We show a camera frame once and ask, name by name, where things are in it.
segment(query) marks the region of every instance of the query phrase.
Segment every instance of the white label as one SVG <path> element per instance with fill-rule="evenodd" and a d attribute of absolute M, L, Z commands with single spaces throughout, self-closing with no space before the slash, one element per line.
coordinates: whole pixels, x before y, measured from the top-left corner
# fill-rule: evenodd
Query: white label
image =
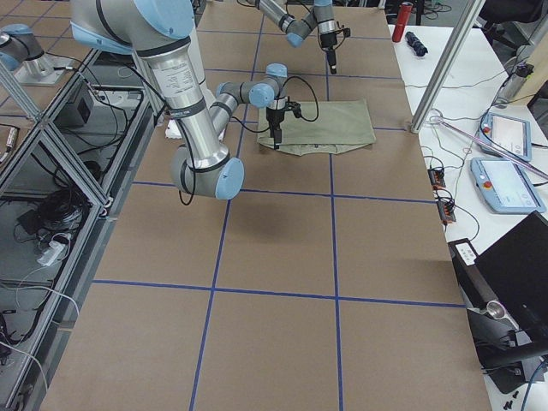
<path fill-rule="evenodd" d="M 459 252 L 462 259 L 464 260 L 464 263 L 466 265 L 474 265 L 474 262 L 476 260 L 476 254 L 470 247 L 470 245 L 467 242 L 463 242 L 462 244 L 457 244 L 455 246 L 456 251 Z"/>
<path fill-rule="evenodd" d="M 177 97 L 195 86 L 192 69 L 187 63 L 170 68 L 154 68 L 152 71 L 166 98 Z"/>

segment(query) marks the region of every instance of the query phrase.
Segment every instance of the red bottle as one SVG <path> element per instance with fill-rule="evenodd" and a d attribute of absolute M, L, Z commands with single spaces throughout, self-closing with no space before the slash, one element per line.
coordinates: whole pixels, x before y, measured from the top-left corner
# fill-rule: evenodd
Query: red bottle
<path fill-rule="evenodd" d="M 410 2 L 403 2 L 400 4 L 400 11 L 397 14 L 396 27 L 394 27 L 394 32 L 392 33 L 392 41 L 394 43 L 399 43 L 402 39 L 403 30 L 405 30 L 405 26 L 408 24 L 409 15 L 411 14 L 412 8 L 413 4 Z"/>

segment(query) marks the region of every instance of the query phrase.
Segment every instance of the white table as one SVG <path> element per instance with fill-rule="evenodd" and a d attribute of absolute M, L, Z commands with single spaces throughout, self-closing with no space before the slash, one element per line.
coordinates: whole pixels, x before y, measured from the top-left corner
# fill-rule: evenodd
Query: white table
<path fill-rule="evenodd" d="M 406 31 L 412 31 L 426 46 L 428 53 L 424 57 L 417 57 L 413 50 L 407 45 L 405 39 L 400 43 L 394 43 L 396 56 L 402 78 L 406 84 L 409 105 L 414 112 L 420 102 L 432 72 L 441 57 L 445 44 L 451 34 L 449 27 L 407 27 Z M 490 106 L 498 88 L 506 78 L 503 65 L 498 61 L 492 48 L 489 46 L 485 37 L 479 29 L 473 29 L 468 35 L 468 39 L 451 68 L 450 74 L 444 84 L 444 87 L 471 86 L 481 82 L 478 85 L 461 88 L 444 88 L 438 95 L 434 108 L 441 110 L 443 115 L 448 118 L 471 117 L 479 118 Z M 530 121 L 533 142 L 547 145 L 548 141 L 540 130 L 533 116 L 525 105 L 511 105 L 505 109 L 491 109 L 507 116 L 519 117 Z M 460 120 L 451 122 L 456 127 L 469 134 L 474 134 L 478 128 L 479 120 Z M 475 187 L 475 181 L 469 168 L 469 161 L 474 157 L 486 157 L 480 148 L 471 140 L 462 137 L 443 126 L 425 125 L 419 133 L 420 143 L 423 147 L 423 153 L 426 156 L 432 155 L 439 158 L 444 166 L 460 166 L 462 161 L 455 155 L 444 151 L 440 147 L 451 151 L 460 157 L 466 156 L 466 163 L 462 168 L 462 174 L 459 178 L 459 170 L 447 169 L 445 171 L 445 182 L 448 190 L 456 198 L 456 204 L 471 212 L 479 221 L 480 230 L 473 241 L 473 245 L 482 253 L 496 240 L 502 237 L 525 216 L 522 215 L 501 215 L 492 212 L 480 196 Z M 426 159 L 426 165 L 430 164 L 429 158 Z M 548 150 L 533 149 L 532 164 L 538 168 L 548 171 Z M 433 166 L 438 166 L 436 160 L 432 161 Z M 537 176 L 528 173 L 531 181 L 541 182 Z M 548 204 L 548 186 L 537 188 L 542 200 Z M 476 222 L 465 212 L 455 211 L 456 223 L 449 224 L 445 233 L 447 241 L 453 241 L 460 238 L 472 238 L 476 231 Z M 485 378 L 485 384 L 489 391 L 491 406 L 493 410 L 499 410 L 509 400 L 513 398 L 510 395 L 501 394 L 490 378 Z M 525 392 L 525 387 L 520 389 L 521 394 L 518 400 L 514 400 L 513 409 L 520 409 L 521 399 Z M 548 408 L 548 382 L 543 384 L 534 384 L 527 400 L 527 411 L 545 411 Z"/>

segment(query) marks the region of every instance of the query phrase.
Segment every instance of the olive green cloth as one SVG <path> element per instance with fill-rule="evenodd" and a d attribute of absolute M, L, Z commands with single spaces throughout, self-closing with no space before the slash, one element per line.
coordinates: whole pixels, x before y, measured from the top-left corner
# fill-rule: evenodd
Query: olive green cloth
<path fill-rule="evenodd" d="M 301 110 L 305 118 L 316 116 L 314 102 L 301 103 Z M 265 110 L 260 110 L 258 129 L 266 127 Z M 375 142 L 365 100 L 319 102 L 319 117 L 315 122 L 305 122 L 287 112 L 281 128 L 279 151 L 296 156 L 311 152 L 339 154 Z M 259 133 L 257 141 L 263 146 L 273 147 L 270 131 Z"/>

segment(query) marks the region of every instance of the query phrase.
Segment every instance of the brown cardboard surface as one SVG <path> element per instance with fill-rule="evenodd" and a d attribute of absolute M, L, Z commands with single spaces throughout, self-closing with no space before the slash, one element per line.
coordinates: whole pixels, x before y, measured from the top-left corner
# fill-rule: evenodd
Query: brown cardboard surface
<path fill-rule="evenodd" d="M 25 2 L 18 3 L 21 4 L 19 4 L 11 13 L 9 13 L 10 15 L 35 15 L 37 17 L 40 17 L 55 5 L 52 4 L 53 2 L 40 2 L 38 0 L 26 0 Z"/>
<path fill-rule="evenodd" d="M 333 301 L 216 294 L 196 411 L 338 409 Z"/>
<path fill-rule="evenodd" d="M 258 34 L 199 32 L 204 69 L 251 72 Z"/>
<path fill-rule="evenodd" d="M 230 205 L 217 284 L 331 295 L 330 199 L 240 193 Z"/>
<path fill-rule="evenodd" d="M 240 159 L 246 167 L 244 188 L 328 194 L 329 157 L 309 154 L 301 158 L 257 143 L 256 134 L 244 133 Z"/>
<path fill-rule="evenodd" d="M 391 37 L 384 10 L 371 7 L 360 8 L 358 11 L 355 7 L 336 7 L 335 18 L 345 27 L 350 27 L 352 37 L 369 39 L 390 39 Z"/>
<path fill-rule="evenodd" d="M 198 31 L 258 33 L 261 19 L 262 13 L 255 7 L 244 7 L 231 1 L 209 2 Z"/>
<path fill-rule="evenodd" d="M 45 14 L 46 17 L 70 17 L 70 3 L 55 2 L 55 5 Z"/>
<path fill-rule="evenodd" d="M 33 32 L 40 36 L 61 37 L 69 28 L 70 19 L 40 19 L 33 26 Z"/>
<path fill-rule="evenodd" d="M 20 17 L 20 16 L 11 16 L 7 15 L 4 16 L 1 20 L 2 27 L 7 26 L 9 24 L 25 24 L 29 27 L 31 27 L 36 21 L 38 21 L 38 17 Z"/>
<path fill-rule="evenodd" d="M 0 19 L 5 15 L 11 14 L 11 11 L 21 4 L 21 0 L 3 0 L 2 10 L 0 10 Z"/>
<path fill-rule="evenodd" d="M 326 71 L 325 54 L 314 38 L 295 49 L 287 44 L 283 36 L 263 34 L 260 36 L 256 70 L 264 72 L 270 63 L 285 64 L 289 74 L 325 75 Z"/>
<path fill-rule="evenodd" d="M 331 76 L 329 89 L 333 101 L 365 98 L 374 128 L 406 129 L 413 117 L 401 80 Z"/>
<path fill-rule="evenodd" d="M 336 194 L 433 200 L 419 136 L 375 130 L 375 144 L 333 157 Z"/>
<path fill-rule="evenodd" d="M 341 302 L 344 409 L 486 411 L 461 308 Z"/>
<path fill-rule="evenodd" d="M 210 286 L 226 203 L 179 201 L 173 187 L 133 185 L 96 278 Z"/>
<path fill-rule="evenodd" d="M 201 291 L 94 284 L 41 410 L 185 408 L 207 301 Z"/>
<path fill-rule="evenodd" d="M 337 73 L 401 79 L 392 42 L 384 39 L 344 40 L 337 49 Z"/>
<path fill-rule="evenodd" d="M 335 210 L 341 295 L 462 304 L 434 204 L 336 199 Z"/>
<path fill-rule="evenodd" d="M 337 8 L 336 16 L 354 35 L 375 38 L 342 45 L 340 67 L 378 76 L 386 64 L 382 72 L 399 77 L 389 40 L 378 39 L 390 37 L 382 11 Z M 437 211 L 425 202 L 432 194 L 419 143 L 402 131 L 411 118 L 402 81 L 326 76 L 314 38 L 295 54 L 266 19 L 273 33 L 254 32 L 261 19 L 252 8 L 208 3 L 199 36 L 206 75 L 217 77 L 208 77 L 211 89 L 257 80 L 280 59 L 290 73 L 313 73 L 306 78 L 321 99 L 366 98 L 373 126 L 391 130 L 377 129 L 369 152 L 331 156 L 332 168 L 330 156 L 281 154 L 245 132 L 245 190 L 228 204 L 196 197 L 186 208 L 173 187 L 134 184 L 96 278 L 154 287 L 92 286 L 42 409 L 186 409 L 194 383 L 193 411 L 333 411 L 339 401 L 350 411 L 489 409 L 465 311 L 445 307 L 462 300 Z M 252 32 L 239 33 L 243 26 Z M 367 51 L 378 60 L 362 57 Z M 298 82 L 288 92 L 311 100 Z M 256 118 L 249 108 L 246 120 Z M 233 155 L 240 131 L 229 125 Z M 169 184 L 166 166 L 181 141 L 162 132 L 137 180 Z M 331 176 L 335 194 L 392 200 L 332 198 Z M 392 304 L 344 301 L 353 297 Z M 153 357 L 143 361 L 145 348 Z"/>

